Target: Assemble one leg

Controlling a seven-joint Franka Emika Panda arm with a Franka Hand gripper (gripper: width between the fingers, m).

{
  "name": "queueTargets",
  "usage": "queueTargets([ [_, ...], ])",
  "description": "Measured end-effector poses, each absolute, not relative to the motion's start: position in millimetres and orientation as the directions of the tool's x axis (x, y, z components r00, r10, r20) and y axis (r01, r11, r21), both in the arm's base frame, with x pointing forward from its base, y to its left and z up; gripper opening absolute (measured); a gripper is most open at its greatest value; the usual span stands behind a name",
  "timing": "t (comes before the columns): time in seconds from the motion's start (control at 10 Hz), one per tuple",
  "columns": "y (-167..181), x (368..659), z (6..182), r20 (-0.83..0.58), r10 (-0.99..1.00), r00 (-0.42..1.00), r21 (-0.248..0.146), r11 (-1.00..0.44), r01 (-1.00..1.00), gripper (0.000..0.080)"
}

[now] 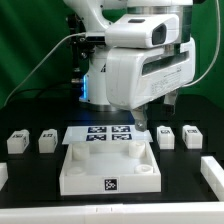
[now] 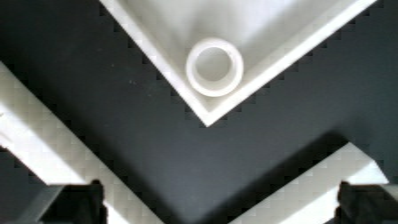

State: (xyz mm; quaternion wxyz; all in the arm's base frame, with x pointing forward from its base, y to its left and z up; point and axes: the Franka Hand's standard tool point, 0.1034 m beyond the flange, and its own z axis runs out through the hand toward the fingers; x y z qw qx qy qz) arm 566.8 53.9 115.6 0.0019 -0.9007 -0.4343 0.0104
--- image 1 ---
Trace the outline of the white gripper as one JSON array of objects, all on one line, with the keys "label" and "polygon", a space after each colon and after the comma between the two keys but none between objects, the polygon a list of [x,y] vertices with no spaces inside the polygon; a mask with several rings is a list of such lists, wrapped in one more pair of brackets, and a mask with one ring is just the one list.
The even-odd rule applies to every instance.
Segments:
[{"label": "white gripper", "polygon": [[176,89],[191,82],[194,74],[193,38],[182,43],[177,51],[173,49],[171,52],[165,47],[113,48],[106,60],[106,96],[114,107],[133,109],[131,114],[135,128],[146,131],[146,109],[140,106],[165,95],[165,113],[173,115],[178,97]]}]

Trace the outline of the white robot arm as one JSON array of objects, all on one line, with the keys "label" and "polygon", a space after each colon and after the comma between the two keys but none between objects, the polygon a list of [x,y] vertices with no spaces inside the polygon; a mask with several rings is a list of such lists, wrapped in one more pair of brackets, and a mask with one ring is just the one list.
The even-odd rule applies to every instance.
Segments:
[{"label": "white robot arm", "polygon": [[147,104],[175,104],[193,80],[193,0],[63,0],[84,25],[79,43],[89,55],[82,102],[129,110],[147,129]]}]

